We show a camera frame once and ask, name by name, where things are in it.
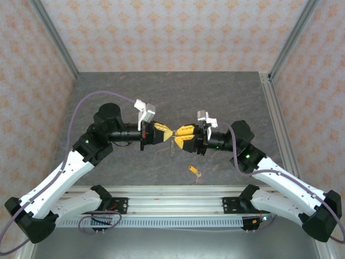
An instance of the cable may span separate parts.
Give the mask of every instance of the cable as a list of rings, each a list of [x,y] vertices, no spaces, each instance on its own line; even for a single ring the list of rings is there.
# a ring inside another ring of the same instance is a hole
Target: cable
[[[270,221],[270,223],[269,223],[268,225],[262,227],[262,228],[259,228],[259,229],[256,229],[256,230],[245,230],[245,231],[251,231],[251,232],[255,233],[255,232],[259,231],[259,230],[268,228],[269,226],[271,226],[271,225],[275,222],[275,219],[276,219],[277,217],[278,217],[278,216],[275,215],[275,216],[273,217],[273,219]],[[244,220],[257,219],[257,218],[258,218],[257,216],[243,217]]]
[[[229,229],[232,227],[221,227],[221,228],[226,228],[224,230],[216,229],[216,230],[210,230],[210,229],[193,229],[193,228],[160,228],[160,227],[155,227],[153,229],[166,229],[166,230],[177,230],[177,231],[195,231],[195,232],[208,232],[208,233],[223,233],[223,232],[234,232],[234,231],[243,231],[242,229]]]
[[[113,228],[115,228],[119,223],[120,223],[120,221],[122,220],[122,215],[121,215],[121,213],[119,213],[119,212],[116,212],[116,211],[114,211],[114,210],[93,210],[93,211],[91,211],[91,212],[87,212],[87,213],[92,213],[92,214],[116,214],[116,215],[119,215],[119,220],[115,223],[115,224],[113,224],[111,227],[109,227],[109,228],[106,228],[106,229],[104,229],[103,230],[103,233],[104,232],[107,232],[107,231],[110,231],[110,230],[112,230]],[[81,220],[79,221],[79,223],[78,223],[78,229],[79,229],[79,231],[80,232],[82,232],[83,234],[85,234],[85,235],[89,235],[89,236],[91,236],[91,235],[96,235],[96,234],[98,234],[98,231],[96,231],[96,232],[87,232],[87,231],[84,231],[82,228],[81,228],[81,222],[84,220],[84,219],[87,219],[87,218],[96,218],[96,219],[102,219],[102,220],[108,220],[109,218],[108,217],[101,217],[101,216],[95,216],[95,215],[87,215],[87,216],[84,216],[84,217],[82,217],[81,218]]]
[[[115,142],[112,142],[114,145],[118,146],[118,147],[128,147],[129,145],[131,145],[133,142],[128,142],[126,145],[119,145]]]
[[[307,187],[305,187],[304,185],[302,185],[299,181],[295,180],[294,178],[292,178],[291,176],[283,173],[283,172],[280,172],[280,171],[277,171],[277,170],[273,170],[273,169],[263,169],[263,170],[258,170],[258,171],[255,171],[253,173],[248,173],[248,174],[245,174],[245,173],[242,173],[241,170],[239,169],[238,167],[238,161],[237,161],[237,151],[236,151],[236,136],[235,136],[235,133],[232,129],[232,127],[227,124],[227,123],[224,123],[224,122],[219,122],[218,123],[219,125],[224,125],[226,127],[228,127],[230,133],[231,133],[231,138],[232,138],[232,153],[233,153],[233,164],[235,166],[235,169],[237,172],[239,172],[241,175],[243,176],[253,176],[253,175],[256,175],[256,174],[260,174],[260,173],[275,173],[275,174],[280,174],[281,176],[289,179],[290,181],[292,181],[294,184],[298,185],[299,187],[301,187],[303,190],[305,190],[308,194],[310,194],[311,196],[314,196],[315,199],[317,199],[319,202],[321,202],[322,205],[325,206],[325,208],[331,213],[331,215],[333,216],[333,218],[335,219],[335,221],[337,222],[337,224],[339,225],[341,231],[342,231],[342,234],[343,234],[343,240],[339,240],[333,236],[331,236],[330,238],[332,240],[334,240],[335,242],[337,243],[340,243],[340,244],[345,244],[345,228],[344,228],[344,225],[341,223],[340,219],[337,217],[337,215],[334,213],[334,211],[331,209],[331,207],[324,202],[323,199],[321,199],[320,197],[318,197],[315,193],[313,193],[310,189],[308,189]]]
[[[25,203],[23,206],[21,206],[17,212],[13,215],[13,217],[9,220],[9,222],[6,224],[6,226],[4,227],[4,229],[1,231],[1,234],[0,234],[0,245],[1,245],[1,242],[2,242],[2,239],[4,238],[7,230],[9,229],[9,227],[11,226],[11,224],[15,221],[15,219],[17,218],[17,216],[31,203],[34,202],[34,200],[40,196],[43,192],[45,192],[50,186],[53,185],[53,183],[57,180],[57,178],[59,178],[59,176],[61,175],[61,173],[64,171],[65,169],[65,166],[66,166],[66,163],[67,163],[67,158],[68,158],[68,154],[70,152],[70,142],[71,142],[71,132],[72,132],[72,125],[73,125],[73,122],[74,122],[74,119],[75,119],[75,115],[77,114],[77,111],[79,109],[79,107],[81,106],[81,104],[89,97],[91,96],[95,96],[97,94],[110,94],[110,95],[113,95],[113,96],[117,96],[117,97],[120,97],[124,100],[127,100],[131,103],[135,103],[135,100],[132,100],[132,99],[129,99],[128,97],[125,97],[121,94],[118,94],[118,93],[115,93],[115,92],[111,92],[111,91],[105,91],[105,90],[101,90],[101,91],[95,91],[95,92],[92,92],[92,93],[89,93],[87,96],[85,96],[84,98],[82,98],[79,103],[77,104],[74,112],[73,112],[73,115],[72,115],[72,118],[71,118],[71,121],[70,121],[70,124],[68,126],[68,133],[67,133],[67,143],[66,143],[66,150],[65,150],[65,156],[64,156],[64,160],[63,160],[63,163],[61,165],[61,169],[60,171],[56,174],[56,176],[43,188],[41,189],[39,192],[37,192],[37,194],[35,194],[31,199],[29,199],[29,201],[27,203]],[[0,251],[0,256],[6,256],[6,255],[9,255],[9,254],[12,254],[13,252],[17,251],[19,248],[21,248],[22,246],[24,246],[26,243],[28,243],[29,239],[25,240],[23,243],[21,243],[19,246],[17,246],[16,248],[13,248],[12,250],[10,251],[7,251],[7,252],[1,252]]]

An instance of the wall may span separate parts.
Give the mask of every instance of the wall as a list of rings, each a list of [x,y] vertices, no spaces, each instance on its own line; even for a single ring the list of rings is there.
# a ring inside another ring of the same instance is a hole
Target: wall
[[[28,0],[0,2],[0,229],[4,202],[48,175],[74,79]],[[11,227],[8,251],[21,231]]]
[[[345,214],[345,6],[321,1],[274,82],[303,178],[342,196]],[[342,238],[338,231],[335,235]]]
[[[270,72],[307,0],[42,0],[80,72]]]

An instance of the white bracket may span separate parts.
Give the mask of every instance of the white bracket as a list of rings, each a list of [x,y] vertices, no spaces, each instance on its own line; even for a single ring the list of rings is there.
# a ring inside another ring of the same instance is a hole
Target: white bracket
[[[298,205],[299,208],[302,209],[302,211],[307,214],[308,216],[311,216],[315,213],[315,206],[319,207],[321,206],[321,202],[319,202],[317,199],[315,199],[313,196],[308,194],[305,190],[303,190],[301,187],[299,187],[296,183],[292,182],[291,180],[283,177],[281,174],[284,173],[291,178],[293,178],[295,181],[299,182],[306,188],[308,188],[311,192],[315,193],[318,197],[320,197],[322,200],[325,199],[324,191],[317,189],[300,179],[296,178],[280,166],[278,166],[271,158],[266,157],[263,158],[258,163],[258,169],[257,170],[265,170],[265,169],[274,169],[276,171],[279,171],[279,173],[260,173],[255,174],[253,177],[255,179],[258,179],[262,182],[265,182],[266,184],[272,186],[277,191],[281,192],[292,200],[296,205]]]
[[[141,122],[151,122],[153,116],[156,114],[156,108],[152,104],[146,104],[143,101],[137,99],[134,107],[139,110],[138,113],[138,131],[141,129]]]
[[[44,219],[48,215],[53,205],[58,199],[84,174],[89,172],[94,166],[90,162],[83,162],[84,157],[78,151],[70,151],[67,158],[67,163],[64,172],[60,174],[59,178],[35,201],[29,204],[25,211],[31,212],[35,219]],[[20,205],[23,206],[36,193],[42,190],[60,171],[62,163],[44,179],[35,189],[23,195]]]
[[[303,209],[287,198],[260,189],[253,194],[251,203],[257,210],[265,210],[302,225],[298,215],[303,213]]]
[[[51,212],[59,215],[55,221],[55,224],[59,225],[82,213],[97,210],[101,205],[101,202],[102,200],[97,192],[94,190],[88,190],[76,197],[64,201],[58,201],[52,207]]]
[[[211,127],[207,128],[207,139],[210,140],[211,138],[211,128],[218,127],[217,119],[213,119],[209,117],[209,113],[205,110],[198,111],[198,121],[206,121],[207,124],[211,124]]]

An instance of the black mounting plate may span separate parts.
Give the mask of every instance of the black mounting plate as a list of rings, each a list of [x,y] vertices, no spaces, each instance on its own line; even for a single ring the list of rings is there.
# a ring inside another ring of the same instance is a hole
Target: black mounting plate
[[[116,212],[121,213],[122,215],[127,214],[127,208],[128,208],[128,198],[125,197],[112,197],[111,199],[111,205],[108,208],[108,210],[113,210]],[[96,227],[92,228],[94,231],[102,231],[104,228]]]
[[[224,197],[222,198],[223,211],[224,214],[256,214],[260,213],[259,210],[255,209],[253,206],[250,208],[243,208],[240,205],[239,197]]]

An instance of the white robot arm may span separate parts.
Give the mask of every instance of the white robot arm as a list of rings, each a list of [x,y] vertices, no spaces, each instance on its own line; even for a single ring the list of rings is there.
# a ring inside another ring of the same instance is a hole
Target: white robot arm
[[[245,176],[252,176],[282,193],[284,197],[265,192],[254,185],[247,186],[239,199],[223,198],[225,213],[266,211],[285,217],[298,225],[311,237],[327,242],[337,221],[328,206],[339,219],[342,216],[341,198],[333,190],[328,193],[296,178],[278,166],[264,152],[253,146],[254,138],[245,121],[235,121],[226,133],[211,132],[216,127],[215,119],[210,119],[206,111],[198,112],[200,125],[184,125],[176,131],[175,142],[190,153],[204,155],[208,148],[231,151],[230,161]]]
[[[113,142],[139,141],[140,150],[144,150],[145,145],[159,144],[172,136],[173,132],[167,126],[151,121],[155,113],[153,105],[137,100],[135,107],[139,109],[140,128],[138,124],[123,123],[118,105],[102,105],[94,115],[94,123],[73,145],[63,171],[61,163],[35,189],[20,199],[12,197],[7,200],[5,207],[12,216],[22,210],[15,222],[32,243],[47,238],[56,225],[66,219],[94,210],[109,209],[112,197],[101,186],[94,186],[86,193],[65,201],[58,200],[78,179],[113,151]]]

